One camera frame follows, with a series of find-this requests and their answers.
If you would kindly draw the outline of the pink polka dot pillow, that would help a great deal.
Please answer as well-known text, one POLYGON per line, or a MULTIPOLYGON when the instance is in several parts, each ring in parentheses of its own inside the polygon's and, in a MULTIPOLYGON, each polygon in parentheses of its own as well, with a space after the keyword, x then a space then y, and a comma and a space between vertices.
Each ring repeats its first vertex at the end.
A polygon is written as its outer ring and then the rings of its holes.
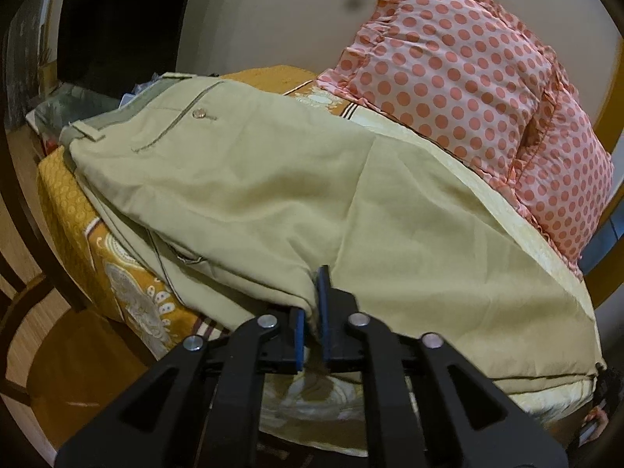
POLYGON ((550 46, 494 0, 376 0, 321 88, 473 169, 580 267, 613 164, 550 46))

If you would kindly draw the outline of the wooden chair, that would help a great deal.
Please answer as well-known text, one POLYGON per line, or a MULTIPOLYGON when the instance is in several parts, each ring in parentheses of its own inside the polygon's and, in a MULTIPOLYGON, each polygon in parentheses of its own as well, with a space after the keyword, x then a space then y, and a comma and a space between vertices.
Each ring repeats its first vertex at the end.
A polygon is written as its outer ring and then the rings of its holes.
POLYGON ((127 325, 75 313, 59 292, 30 310, 9 346, 7 377, 35 391, 34 406, 3 401, 20 431, 52 465, 57 448, 154 358, 127 325))

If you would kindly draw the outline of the beige khaki pants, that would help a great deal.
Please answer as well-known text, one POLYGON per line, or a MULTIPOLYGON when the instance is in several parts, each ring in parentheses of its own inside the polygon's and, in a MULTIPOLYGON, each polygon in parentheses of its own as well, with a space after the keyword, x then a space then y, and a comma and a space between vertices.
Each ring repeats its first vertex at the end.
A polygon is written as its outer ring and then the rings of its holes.
POLYGON ((168 74, 62 130, 109 231, 186 307, 236 328, 318 316, 328 266, 393 331, 438 332, 510 393, 602 359, 588 295, 542 235, 424 138, 235 80, 168 74))

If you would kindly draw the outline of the yellow orange patterned bedsheet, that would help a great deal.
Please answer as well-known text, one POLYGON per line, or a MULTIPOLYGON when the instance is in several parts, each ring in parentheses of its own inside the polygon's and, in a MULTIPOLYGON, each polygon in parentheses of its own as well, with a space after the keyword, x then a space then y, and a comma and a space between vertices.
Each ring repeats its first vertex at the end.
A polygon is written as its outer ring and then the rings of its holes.
MULTIPOLYGON (((155 358, 190 334, 209 340, 226 328, 196 314, 113 237, 56 149, 38 166, 39 199, 59 259, 106 317, 125 323, 155 358)), ((271 375, 261 426, 291 441, 353 453, 364 444, 363 391, 357 383, 305 371, 271 375)))

